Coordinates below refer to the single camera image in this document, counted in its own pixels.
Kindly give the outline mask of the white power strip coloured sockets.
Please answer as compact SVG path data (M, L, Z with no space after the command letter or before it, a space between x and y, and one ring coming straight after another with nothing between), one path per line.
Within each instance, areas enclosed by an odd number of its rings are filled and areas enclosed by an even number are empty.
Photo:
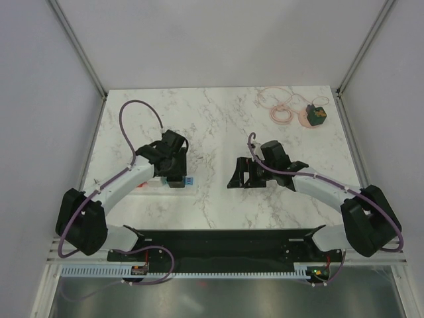
M160 187L169 187L166 182L167 177L155 177L147 182L143 182L142 184L138 185L137 188L160 188ZM193 186L194 185L194 178L193 177L184 177L184 188L187 186Z

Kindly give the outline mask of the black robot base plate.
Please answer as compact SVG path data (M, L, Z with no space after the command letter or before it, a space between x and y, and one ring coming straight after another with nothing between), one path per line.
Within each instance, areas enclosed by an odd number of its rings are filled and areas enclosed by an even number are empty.
M148 261L150 272L188 274L292 272L296 263L336 264L338 250L321 252L309 229L143 230L132 255L109 252L110 262Z

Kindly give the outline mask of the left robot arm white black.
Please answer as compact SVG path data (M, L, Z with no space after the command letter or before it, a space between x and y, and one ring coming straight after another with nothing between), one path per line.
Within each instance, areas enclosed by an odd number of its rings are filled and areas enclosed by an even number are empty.
M130 260L140 260L146 250L139 240L141 233L127 225L108 225L106 216L139 186L165 195L183 189L187 185L188 146L185 137L167 130L160 140L135 150L130 164L110 180L81 191L69 189L56 223L59 257L71 256L62 247L68 242L87 256L108 248L122 250Z

